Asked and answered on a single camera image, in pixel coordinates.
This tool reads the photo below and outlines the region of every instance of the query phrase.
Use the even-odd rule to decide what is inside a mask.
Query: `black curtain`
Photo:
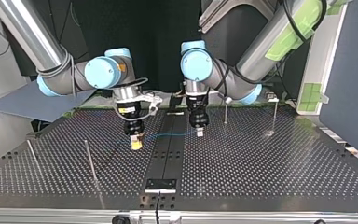
[[[200,0],[76,0],[91,58],[130,49],[137,77],[148,89],[179,91],[182,42],[200,39]]]

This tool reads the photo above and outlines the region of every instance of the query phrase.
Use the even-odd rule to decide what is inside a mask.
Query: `perforated metal table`
[[[26,143],[0,160],[0,208],[358,213],[358,159],[310,121],[287,106],[275,123],[273,107],[230,108],[228,124],[223,113],[210,109],[198,138],[187,115],[161,110],[133,151],[114,111],[78,111],[32,141],[37,160]],[[150,179],[176,180],[176,193],[145,193]]]

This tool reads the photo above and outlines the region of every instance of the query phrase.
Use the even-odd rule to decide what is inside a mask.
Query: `black metal plate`
[[[0,207],[139,209],[165,113],[145,121],[141,150],[131,150],[123,121],[113,110],[78,111],[33,141],[12,160],[0,160]],[[84,145],[89,141],[98,183]]]
[[[176,210],[358,212],[358,159],[291,108],[274,127],[273,107],[231,108],[228,124],[209,113],[205,136],[185,137],[182,170],[166,172],[181,174]]]

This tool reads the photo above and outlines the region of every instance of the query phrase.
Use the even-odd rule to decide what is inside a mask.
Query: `light blue joint cap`
[[[261,89],[262,89],[261,84],[258,84],[255,87],[255,89],[252,91],[252,93],[247,95],[245,98],[241,99],[240,102],[243,103],[244,105],[251,105],[257,100],[257,96],[260,95]]]
[[[108,89],[114,87],[120,81],[121,72],[115,60],[101,56],[86,64],[85,77],[94,88]]]
[[[131,58],[131,54],[130,54],[130,50],[126,49],[126,48],[121,48],[121,49],[109,49],[105,52],[105,56],[106,57],[113,57],[113,56],[124,56],[124,57],[128,57]]]
[[[180,67],[183,75],[193,81],[203,81],[207,79],[213,71],[213,62],[209,54],[203,50],[205,42],[193,41],[182,44],[182,52],[186,52],[182,57]]]
[[[183,55],[186,51],[190,49],[206,49],[205,41],[197,40],[197,41],[183,42],[181,47],[181,54]]]
[[[39,90],[43,92],[43,94],[45,94],[46,96],[62,96],[59,95],[58,93],[52,91],[48,85],[46,85],[45,80],[43,80],[43,78],[39,75],[37,76],[37,85],[39,86]]]

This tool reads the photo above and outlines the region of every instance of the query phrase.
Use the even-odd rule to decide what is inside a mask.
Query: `blue cable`
[[[158,134],[154,134],[154,135],[150,135],[150,136],[147,136],[144,141],[148,141],[148,140],[151,140],[151,139],[154,139],[154,138],[158,138],[158,137],[165,137],[165,136],[188,136],[188,135],[191,135],[192,133],[196,133],[197,131],[192,131],[192,132],[189,132],[189,133],[158,133]],[[118,144],[121,144],[121,143],[125,143],[125,144],[128,144],[129,141],[119,141],[117,142]]]
[[[163,137],[163,136],[188,136],[188,135],[191,135],[192,133],[196,133],[196,132],[197,131],[192,131],[189,133],[158,133],[158,134],[146,137],[145,141],[152,139],[152,138],[158,138],[158,137]]]

